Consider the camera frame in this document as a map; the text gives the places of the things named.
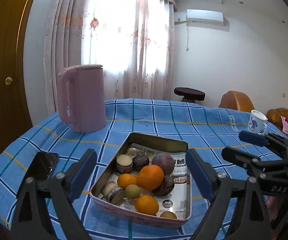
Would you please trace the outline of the person's right hand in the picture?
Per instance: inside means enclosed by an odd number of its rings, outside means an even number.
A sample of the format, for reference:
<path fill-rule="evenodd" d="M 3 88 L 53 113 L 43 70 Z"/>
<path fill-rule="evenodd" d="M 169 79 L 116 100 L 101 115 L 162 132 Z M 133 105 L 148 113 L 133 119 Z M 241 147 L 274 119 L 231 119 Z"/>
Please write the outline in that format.
<path fill-rule="evenodd" d="M 268 211 L 269 220 L 275 220 L 278 216 L 279 209 L 283 203 L 283 198 L 268 196 L 266 200 L 266 207 Z"/>

